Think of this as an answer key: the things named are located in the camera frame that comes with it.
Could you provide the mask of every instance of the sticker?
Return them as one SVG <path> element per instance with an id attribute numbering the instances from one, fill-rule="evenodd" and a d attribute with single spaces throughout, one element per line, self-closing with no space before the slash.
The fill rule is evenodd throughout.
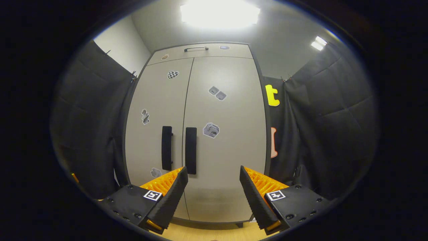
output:
<path id="1" fill-rule="evenodd" d="M 215 86 L 211 87 L 211 89 L 208 90 L 208 92 L 212 95 L 217 94 L 217 92 L 219 92 L 220 90 L 217 89 Z"/>
<path id="2" fill-rule="evenodd" d="M 274 89 L 272 85 L 268 84 L 265 86 L 266 88 L 266 95 L 267 95 L 267 101 L 269 102 L 270 106 L 279 106 L 279 100 L 275 99 L 275 96 L 273 94 L 278 94 L 278 90 Z"/>
<path id="3" fill-rule="evenodd" d="M 149 120 L 149 112 L 146 109 L 143 109 L 141 111 L 141 115 L 142 115 L 141 121 L 142 121 L 143 125 L 146 125 L 147 123 L 150 122 L 150 120 Z"/>
<path id="4" fill-rule="evenodd" d="M 169 57 L 169 54 L 164 55 L 160 60 L 165 60 Z"/>
<path id="5" fill-rule="evenodd" d="M 274 138 L 275 132 L 276 132 L 276 128 L 271 127 L 270 128 L 270 135 L 272 136 L 272 142 L 271 142 L 272 144 L 270 145 L 271 146 L 271 149 L 270 149 L 270 157 L 271 158 L 278 156 L 278 152 L 275 150 L 275 138 Z"/>
<path id="6" fill-rule="evenodd" d="M 203 134 L 213 139 L 218 135 L 218 133 L 220 133 L 220 128 L 212 124 L 211 122 L 207 123 L 207 125 L 203 129 Z"/>
<path id="7" fill-rule="evenodd" d="M 267 195 L 271 201 L 276 201 L 285 198 L 285 195 L 281 192 L 281 190 L 267 193 Z"/>
<path id="8" fill-rule="evenodd" d="M 150 174 L 154 178 L 158 178 L 158 177 L 162 176 L 162 172 L 159 169 L 156 169 L 156 168 L 152 168 L 152 170 L 150 171 Z"/>
<path id="9" fill-rule="evenodd" d="M 219 101 L 223 101 L 226 97 L 227 97 L 227 95 L 225 93 L 221 92 L 221 91 L 216 95 L 216 98 Z"/>
<path id="10" fill-rule="evenodd" d="M 177 77 L 179 73 L 180 72 L 178 72 L 178 71 L 169 71 L 167 74 L 168 79 L 173 79 L 173 78 Z"/>
<path id="11" fill-rule="evenodd" d="M 151 199 L 153 201 L 157 201 L 162 196 L 162 193 L 156 192 L 156 191 L 148 191 L 144 197 L 147 199 Z"/>

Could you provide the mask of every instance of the checkered sticker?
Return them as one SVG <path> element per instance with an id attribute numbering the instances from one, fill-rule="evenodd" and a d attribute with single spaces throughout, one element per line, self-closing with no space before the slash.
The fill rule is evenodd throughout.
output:
<path id="1" fill-rule="evenodd" d="M 144 197 L 153 201 L 157 201 L 161 197 L 162 193 L 155 192 L 155 191 L 148 191 Z"/>
<path id="2" fill-rule="evenodd" d="M 179 73 L 180 72 L 178 72 L 178 71 L 169 71 L 168 72 L 168 79 L 173 79 L 173 78 L 177 77 Z"/>
<path id="3" fill-rule="evenodd" d="M 285 195 L 281 192 L 281 190 L 267 193 L 267 195 L 271 201 L 276 201 L 285 198 Z"/>

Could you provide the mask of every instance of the ceiling light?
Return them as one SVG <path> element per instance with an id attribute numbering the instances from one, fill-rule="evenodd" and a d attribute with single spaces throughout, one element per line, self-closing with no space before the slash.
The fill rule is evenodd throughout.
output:
<path id="1" fill-rule="evenodd" d="M 321 51 L 324 48 L 324 46 L 318 42 L 312 42 L 311 46 L 318 49 L 319 51 Z"/>
<path id="2" fill-rule="evenodd" d="M 260 9 L 242 0 L 192 0 L 180 6 L 181 20 L 205 28 L 237 28 L 256 24 Z"/>
<path id="3" fill-rule="evenodd" d="M 320 36 L 317 36 L 315 38 L 315 41 L 317 41 L 318 43 L 322 44 L 323 46 L 325 46 L 327 44 L 327 42 L 324 39 L 320 38 Z"/>

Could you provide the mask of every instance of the ceiling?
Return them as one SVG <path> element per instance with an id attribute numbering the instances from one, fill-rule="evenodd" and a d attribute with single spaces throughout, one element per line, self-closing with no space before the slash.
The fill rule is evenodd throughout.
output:
<path id="1" fill-rule="evenodd" d="M 287 79 L 318 53 L 310 46 L 316 36 L 333 41 L 327 30 L 309 16 L 274 0 L 247 0 L 260 8 L 259 20 L 234 30 L 202 29 L 183 23 L 180 5 L 186 2 L 158 0 L 132 14 L 150 52 L 196 42 L 245 42 L 251 44 L 263 76 Z"/>

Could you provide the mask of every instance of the wooden floor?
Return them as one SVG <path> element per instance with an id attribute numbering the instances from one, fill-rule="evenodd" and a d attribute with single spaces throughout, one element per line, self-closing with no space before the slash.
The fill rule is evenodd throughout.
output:
<path id="1" fill-rule="evenodd" d="M 275 234 L 266 235 L 256 222 L 246 222 L 243 228 L 238 228 L 233 223 L 199 224 L 173 218 L 168 229 L 159 236 L 173 241 L 258 241 Z"/>

